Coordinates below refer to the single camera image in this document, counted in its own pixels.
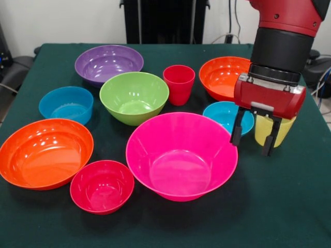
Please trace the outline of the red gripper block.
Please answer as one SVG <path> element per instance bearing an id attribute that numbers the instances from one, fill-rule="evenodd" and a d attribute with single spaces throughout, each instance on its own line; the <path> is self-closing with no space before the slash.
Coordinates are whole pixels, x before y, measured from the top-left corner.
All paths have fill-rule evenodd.
<path id="1" fill-rule="evenodd" d="M 240 106 L 235 117 L 230 143 L 238 146 L 242 136 L 242 119 L 246 109 L 269 114 L 272 130 L 266 137 L 263 156 L 271 156 L 280 129 L 281 118 L 297 116 L 306 97 L 306 87 L 290 86 L 241 74 L 234 87 L 234 102 Z"/>

